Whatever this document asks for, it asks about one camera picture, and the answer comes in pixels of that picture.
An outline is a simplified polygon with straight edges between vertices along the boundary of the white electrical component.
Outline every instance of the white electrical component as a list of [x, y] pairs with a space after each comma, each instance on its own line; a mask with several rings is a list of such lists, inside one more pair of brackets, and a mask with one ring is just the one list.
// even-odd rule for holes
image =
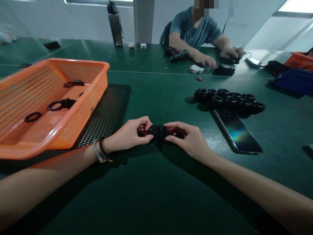
[[203, 71], [204, 71], [204, 68], [201, 68], [197, 65], [192, 65], [189, 68], [189, 72], [194, 73], [194, 74], [201, 74], [201, 73], [203, 73]]

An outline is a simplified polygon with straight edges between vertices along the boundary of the green workbench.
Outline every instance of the green workbench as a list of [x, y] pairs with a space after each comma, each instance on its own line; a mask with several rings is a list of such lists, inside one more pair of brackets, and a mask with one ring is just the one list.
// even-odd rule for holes
[[[30, 44], [32, 39], [20, 39]], [[130, 88], [123, 122], [149, 116], [154, 124], [182, 121], [199, 126], [213, 151], [313, 199], [313, 161], [303, 150], [313, 143], [313, 100], [295, 98], [268, 87], [273, 76], [263, 69], [236, 65], [232, 77], [205, 70], [198, 82], [188, 72], [192, 61], [165, 63], [159, 45], [115, 48], [113, 44], [64, 41], [61, 49], [46, 54], [19, 54], [0, 65], [4, 77], [21, 63], [45, 58], [106, 61], [109, 87]], [[18, 51], [19, 44], [11, 44]], [[201, 52], [216, 57], [213, 48]], [[263, 63], [284, 63], [288, 53], [251, 50]], [[226, 88], [252, 93], [267, 109], [243, 119], [264, 150], [260, 155], [232, 152], [211, 113], [193, 102], [198, 88]], [[118, 153], [127, 164], [92, 166], [70, 180], [10, 228], [7, 233], [40, 234], [281, 234], [285, 231], [259, 206], [219, 175], [169, 143], [151, 143]], [[3, 178], [14, 171], [3, 170]]]

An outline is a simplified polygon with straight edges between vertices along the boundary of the blue t-shirt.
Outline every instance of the blue t-shirt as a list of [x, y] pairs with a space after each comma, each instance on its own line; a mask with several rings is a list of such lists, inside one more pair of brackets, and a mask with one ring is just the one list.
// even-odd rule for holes
[[198, 29], [196, 29], [193, 26], [191, 7], [186, 11], [178, 13], [172, 23], [170, 23], [165, 27], [160, 38], [160, 44], [165, 46], [168, 46], [169, 36], [173, 32], [178, 32], [180, 38], [192, 47], [211, 43], [222, 35], [217, 23], [211, 17], [202, 17], [201, 23]]

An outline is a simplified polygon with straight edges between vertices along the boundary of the hand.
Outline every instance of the hand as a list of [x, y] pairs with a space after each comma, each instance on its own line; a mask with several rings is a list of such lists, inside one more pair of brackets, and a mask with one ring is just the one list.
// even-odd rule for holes
[[229, 59], [230, 56], [232, 55], [232, 56], [238, 58], [238, 56], [240, 56], [243, 52], [244, 52], [243, 47], [228, 48], [228, 49], [225, 49], [221, 52], [221, 57]]
[[[147, 116], [129, 120], [117, 132], [103, 140], [104, 150], [111, 153], [148, 144], [153, 139], [153, 135], [147, 132], [151, 126], [152, 123]], [[137, 132], [144, 134], [144, 137], [139, 137]]]
[[196, 63], [202, 64], [203, 67], [206, 67], [206, 63], [208, 64], [209, 68], [215, 69], [216, 68], [216, 61], [212, 57], [208, 55], [204, 55], [202, 53], [196, 54], [193, 58]]
[[[177, 144], [191, 157], [204, 164], [205, 160], [214, 155], [214, 152], [206, 143], [199, 127], [191, 126], [183, 122], [170, 122], [164, 124], [169, 134], [165, 140]], [[176, 137], [177, 133], [184, 135], [184, 139]]]

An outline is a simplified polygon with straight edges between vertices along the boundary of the water bottle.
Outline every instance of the water bottle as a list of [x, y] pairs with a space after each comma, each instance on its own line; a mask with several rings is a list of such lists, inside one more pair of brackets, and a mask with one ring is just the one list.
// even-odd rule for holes
[[124, 36], [122, 36], [123, 30], [119, 17], [119, 12], [113, 1], [109, 1], [108, 13], [114, 45], [116, 47], [122, 47], [123, 46], [122, 38], [124, 38]]

